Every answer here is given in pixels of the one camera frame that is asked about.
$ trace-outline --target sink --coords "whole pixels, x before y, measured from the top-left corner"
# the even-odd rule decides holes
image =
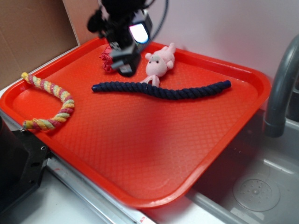
[[[299,123],[262,133],[259,110],[193,186],[250,224],[299,223]]]

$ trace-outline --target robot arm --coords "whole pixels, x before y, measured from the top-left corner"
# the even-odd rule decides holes
[[[102,5],[109,13],[108,19],[102,17],[102,6],[88,21],[90,32],[98,32],[99,37],[105,37],[113,49],[112,67],[126,77],[135,74],[140,62],[140,51],[137,46],[150,39],[152,22],[146,10],[146,0],[102,0]],[[135,38],[143,34],[146,38]]]

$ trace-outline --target yellow and pink rope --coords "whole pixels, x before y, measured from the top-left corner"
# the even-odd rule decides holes
[[[58,85],[55,85],[51,82],[48,82],[44,79],[37,78],[35,76],[29,75],[28,73],[22,73],[21,77],[29,84],[36,86],[41,90],[47,91],[49,94],[60,98],[63,102],[62,108],[55,115],[55,117],[50,119],[32,119],[26,120],[23,123],[25,129],[36,129],[36,130],[52,130],[58,126],[61,126],[61,123],[64,123],[70,114],[73,112],[75,103],[70,95],[70,93]]]

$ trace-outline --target plastic tray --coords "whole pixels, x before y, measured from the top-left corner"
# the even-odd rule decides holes
[[[141,93],[94,93],[105,81],[138,82],[145,77],[142,54],[132,78],[106,74],[94,39],[35,72],[71,93],[75,111],[61,128],[33,131],[51,150],[126,205],[150,208],[184,195],[267,99],[262,73],[177,49],[176,62],[161,78],[168,89],[202,87],[230,80],[221,94],[171,101]],[[147,52],[162,45],[152,43]],[[0,99],[0,108],[22,124],[53,117],[62,103],[19,81]]]

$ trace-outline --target tray rim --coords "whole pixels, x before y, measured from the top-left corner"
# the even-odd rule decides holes
[[[76,59],[82,57],[87,54],[90,50],[96,49],[97,47],[107,44],[106,41],[100,40],[99,38],[94,38],[85,44],[75,48],[71,52],[67,53],[63,57],[58,58],[57,60],[49,63],[45,67],[35,71],[33,75],[36,75],[42,79],[50,76],[52,73],[60,70],[64,66],[72,63]],[[163,44],[152,43],[150,45],[151,51],[159,50],[163,47]],[[176,51],[176,60],[180,60],[182,56],[188,53],[188,57],[190,58],[189,63],[192,65],[200,65],[201,68],[213,66],[214,70],[221,74],[219,70],[226,69],[231,71],[229,77],[240,79],[240,73],[243,74],[242,81],[249,83],[252,85],[258,93],[258,97],[256,101],[251,105],[251,107],[237,120],[237,122],[233,125],[233,127],[227,132],[221,140],[215,145],[215,147],[206,155],[206,157],[198,163],[194,172],[192,172],[186,180],[173,192],[169,193],[166,196],[152,199],[140,199],[132,197],[128,194],[128,192],[122,190],[120,187],[113,184],[111,181],[107,180],[101,174],[97,173],[93,168],[86,165],[85,162],[74,156],[70,152],[63,152],[63,155],[59,155],[63,160],[72,165],[75,169],[77,169],[81,173],[88,173],[88,178],[105,189],[109,194],[118,200],[122,201],[126,205],[142,209],[142,208],[154,208],[163,206],[171,201],[174,201],[184,195],[190,187],[200,178],[201,174],[205,172],[205,170],[209,167],[210,164],[219,156],[219,154],[225,149],[225,147],[230,143],[230,141],[237,135],[237,133],[244,127],[244,125],[250,120],[250,118],[256,113],[256,111],[260,108],[260,106],[264,103],[264,101],[268,98],[271,85],[269,79],[263,73],[247,68],[245,66],[240,66],[234,63],[226,62],[220,59],[211,58],[208,56],[203,56],[197,53],[192,53],[186,50],[177,49]],[[18,93],[25,91],[29,88],[33,88],[32,86],[27,85],[24,80],[20,80],[15,83],[11,87],[9,87],[2,97],[0,98],[0,109],[14,119],[17,123],[21,124],[24,118],[18,113],[14,112],[14,110],[10,107],[10,99],[16,97]],[[32,131],[40,140],[49,142],[51,138],[44,134],[43,132]],[[50,148],[60,148],[58,143],[52,141],[51,144],[47,144]],[[78,166],[74,166],[77,162],[83,163],[78,168]]]

